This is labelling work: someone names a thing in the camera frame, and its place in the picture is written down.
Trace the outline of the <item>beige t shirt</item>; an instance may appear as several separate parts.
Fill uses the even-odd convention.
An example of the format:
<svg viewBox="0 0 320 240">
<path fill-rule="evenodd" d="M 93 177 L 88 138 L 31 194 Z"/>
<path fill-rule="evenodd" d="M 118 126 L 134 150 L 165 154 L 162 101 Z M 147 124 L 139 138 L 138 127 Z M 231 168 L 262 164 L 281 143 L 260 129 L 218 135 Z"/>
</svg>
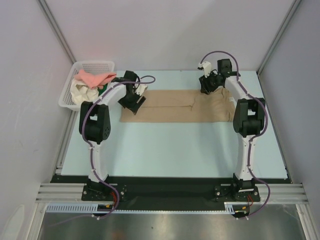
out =
<svg viewBox="0 0 320 240">
<path fill-rule="evenodd" d="M 232 122 L 232 94 L 218 88 L 209 94 L 199 90 L 148 90 L 136 114 L 122 109 L 122 123 L 219 123 Z"/>
</svg>

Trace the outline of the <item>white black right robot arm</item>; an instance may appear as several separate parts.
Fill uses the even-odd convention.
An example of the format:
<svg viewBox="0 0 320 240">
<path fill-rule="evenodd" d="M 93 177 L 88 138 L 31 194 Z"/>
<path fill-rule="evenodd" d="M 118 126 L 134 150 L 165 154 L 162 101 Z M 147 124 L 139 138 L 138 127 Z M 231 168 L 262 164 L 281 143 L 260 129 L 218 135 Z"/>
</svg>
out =
<svg viewBox="0 0 320 240">
<path fill-rule="evenodd" d="M 199 78 L 200 91 L 210 94 L 219 87 L 227 89 L 236 102 L 233 129 L 238 136 L 237 165 L 229 186 L 214 188 L 215 199 L 222 201 L 260 201 L 252 166 L 252 154 L 257 138 L 265 132 L 265 99 L 249 94 L 240 81 L 238 71 L 233 71 L 230 59 L 221 59 L 214 70 L 208 61 L 202 60 L 198 69 L 203 71 Z"/>
</svg>

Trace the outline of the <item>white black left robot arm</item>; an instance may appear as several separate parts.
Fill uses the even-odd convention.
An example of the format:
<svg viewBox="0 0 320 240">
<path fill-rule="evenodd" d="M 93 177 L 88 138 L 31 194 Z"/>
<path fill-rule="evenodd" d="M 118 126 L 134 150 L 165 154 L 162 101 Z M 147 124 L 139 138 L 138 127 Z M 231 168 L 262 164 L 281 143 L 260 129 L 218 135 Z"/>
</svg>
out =
<svg viewBox="0 0 320 240">
<path fill-rule="evenodd" d="M 146 100 L 143 93 L 147 88 L 135 72 L 127 70 L 123 77 L 115 77 L 97 100 L 80 105 L 79 133 L 88 144 L 91 168 L 83 187 L 83 201 L 106 201 L 109 196 L 116 196 L 107 183 L 107 163 L 101 156 L 103 142 L 111 133 L 110 108 L 119 103 L 136 115 Z"/>
</svg>

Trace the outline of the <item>green cloth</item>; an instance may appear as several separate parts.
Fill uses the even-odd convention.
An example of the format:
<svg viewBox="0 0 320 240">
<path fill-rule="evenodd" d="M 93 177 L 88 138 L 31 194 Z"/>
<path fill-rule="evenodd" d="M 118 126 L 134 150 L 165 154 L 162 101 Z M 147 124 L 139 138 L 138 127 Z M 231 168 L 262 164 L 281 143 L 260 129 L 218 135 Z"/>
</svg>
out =
<svg viewBox="0 0 320 240">
<path fill-rule="evenodd" d="M 98 95 L 99 96 L 102 95 L 106 91 L 107 87 L 108 87 L 108 85 L 105 84 L 102 86 L 102 88 L 98 88 Z"/>
</svg>

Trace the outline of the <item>pink cloth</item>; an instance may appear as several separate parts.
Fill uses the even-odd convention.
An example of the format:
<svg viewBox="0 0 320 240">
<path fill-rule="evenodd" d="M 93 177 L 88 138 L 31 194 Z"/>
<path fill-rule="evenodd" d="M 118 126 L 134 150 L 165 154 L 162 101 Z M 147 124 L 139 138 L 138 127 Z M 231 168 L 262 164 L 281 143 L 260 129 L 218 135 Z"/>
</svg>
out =
<svg viewBox="0 0 320 240">
<path fill-rule="evenodd" d="M 74 79 L 77 81 L 83 81 L 90 89 L 102 89 L 103 86 L 110 83 L 116 76 L 117 74 L 115 72 L 92 74 L 81 69 L 78 74 L 74 76 Z"/>
</svg>

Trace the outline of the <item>cream white cloth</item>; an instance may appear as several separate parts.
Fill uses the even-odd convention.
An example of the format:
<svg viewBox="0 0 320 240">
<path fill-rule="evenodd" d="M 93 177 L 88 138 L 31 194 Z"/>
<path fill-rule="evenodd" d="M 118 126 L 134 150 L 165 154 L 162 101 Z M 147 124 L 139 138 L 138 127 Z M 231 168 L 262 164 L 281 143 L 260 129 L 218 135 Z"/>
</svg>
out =
<svg viewBox="0 0 320 240">
<path fill-rule="evenodd" d="M 72 102 L 80 106 L 83 102 L 93 102 L 98 98 L 98 88 L 89 88 L 83 81 L 73 79 L 70 86 Z"/>
</svg>

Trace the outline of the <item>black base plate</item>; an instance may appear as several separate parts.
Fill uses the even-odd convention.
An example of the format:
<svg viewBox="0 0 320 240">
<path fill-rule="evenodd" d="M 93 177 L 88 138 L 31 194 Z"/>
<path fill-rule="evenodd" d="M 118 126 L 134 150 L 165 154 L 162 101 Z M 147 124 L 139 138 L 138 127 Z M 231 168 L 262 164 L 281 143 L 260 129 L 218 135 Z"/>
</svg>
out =
<svg viewBox="0 0 320 240">
<path fill-rule="evenodd" d="M 217 211 L 224 202 L 251 205 L 263 202 L 262 190 L 242 191 L 232 178 L 109 176 L 96 183 L 87 176 L 54 175 L 52 184 L 80 184 L 83 202 L 118 203 L 124 211 Z"/>
</svg>

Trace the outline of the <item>right aluminium corner post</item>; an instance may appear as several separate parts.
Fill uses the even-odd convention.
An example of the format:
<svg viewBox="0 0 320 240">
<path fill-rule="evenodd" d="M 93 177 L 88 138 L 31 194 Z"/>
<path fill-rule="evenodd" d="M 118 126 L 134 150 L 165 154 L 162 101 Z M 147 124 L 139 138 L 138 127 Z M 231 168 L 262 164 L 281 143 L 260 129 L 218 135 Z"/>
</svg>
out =
<svg viewBox="0 0 320 240">
<path fill-rule="evenodd" d="M 284 16 L 283 21 L 280 24 L 279 29 L 277 30 L 269 48 L 267 49 L 267 52 L 265 53 L 264 57 L 262 58 L 261 63 L 259 64 L 256 74 L 259 77 L 266 65 L 268 64 L 269 60 L 271 59 L 274 51 L 276 50 L 278 44 L 280 43 L 282 37 L 284 36 L 287 28 L 289 27 L 291 21 L 293 20 L 294 16 L 296 15 L 300 5 L 302 4 L 302 0 L 294 0 L 292 4 L 290 5 L 287 13 Z"/>
</svg>

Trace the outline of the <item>aluminium corner post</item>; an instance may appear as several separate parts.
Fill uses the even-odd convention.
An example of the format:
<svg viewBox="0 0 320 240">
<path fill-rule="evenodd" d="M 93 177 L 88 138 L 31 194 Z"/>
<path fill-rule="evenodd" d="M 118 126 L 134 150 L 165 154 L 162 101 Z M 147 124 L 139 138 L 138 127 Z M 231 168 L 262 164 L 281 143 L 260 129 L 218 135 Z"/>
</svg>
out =
<svg viewBox="0 0 320 240">
<path fill-rule="evenodd" d="M 287 28 L 289 27 L 291 21 L 293 20 L 294 16 L 296 15 L 300 5 L 302 4 L 302 0 L 294 0 L 292 4 L 290 5 L 287 13 L 284 16 L 283 21 L 280 24 L 279 29 L 277 30 L 269 48 L 267 49 L 267 52 L 265 53 L 264 57 L 262 58 L 261 63 L 259 64 L 256 74 L 259 77 L 266 65 L 268 64 L 269 60 L 271 59 L 274 51 L 276 50 L 278 44 L 280 43 L 282 37 L 284 36 Z"/>
<path fill-rule="evenodd" d="M 45 19 L 47 20 L 52 32 L 54 33 L 55 37 L 57 38 L 60 46 L 62 47 L 62 50 L 66 54 L 69 61 L 74 64 L 77 60 L 72 52 L 72 49 L 70 48 L 70 45 L 68 44 L 53 12 L 50 9 L 49 4 L 46 0 L 37 0 L 37 4 L 39 5 Z"/>
</svg>

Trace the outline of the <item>left aluminium corner post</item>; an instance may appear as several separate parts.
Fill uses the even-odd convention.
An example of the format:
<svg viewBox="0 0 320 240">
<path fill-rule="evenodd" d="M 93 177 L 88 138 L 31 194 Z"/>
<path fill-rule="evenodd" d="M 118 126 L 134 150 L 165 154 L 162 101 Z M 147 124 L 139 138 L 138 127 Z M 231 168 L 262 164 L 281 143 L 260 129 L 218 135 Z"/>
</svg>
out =
<svg viewBox="0 0 320 240">
<path fill-rule="evenodd" d="M 39 5 L 45 19 L 47 20 L 52 32 L 54 33 L 55 37 L 57 38 L 60 46 L 62 47 L 62 50 L 66 54 L 69 61 L 74 64 L 77 60 L 72 52 L 72 49 L 70 48 L 70 45 L 68 44 L 53 12 L 50 9 L 49 4 L 46 0 L 37 0 L 37 4 Z"/>
</svg>

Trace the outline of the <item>aluminium front rail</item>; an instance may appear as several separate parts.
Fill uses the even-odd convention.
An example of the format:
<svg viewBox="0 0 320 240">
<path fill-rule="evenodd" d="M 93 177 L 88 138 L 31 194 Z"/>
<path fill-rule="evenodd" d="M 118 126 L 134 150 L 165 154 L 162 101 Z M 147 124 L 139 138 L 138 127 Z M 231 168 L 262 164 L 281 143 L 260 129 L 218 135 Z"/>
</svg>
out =
<svg viewBox="0 0 320 240">
<path fill-rule="evenodd" d="M 35 201 L 37 203 L 79 203 L 83 183 L 42 183 Z M 302 184 L 270 184 L 269 204 L 308 204 Z"/>
</svg>

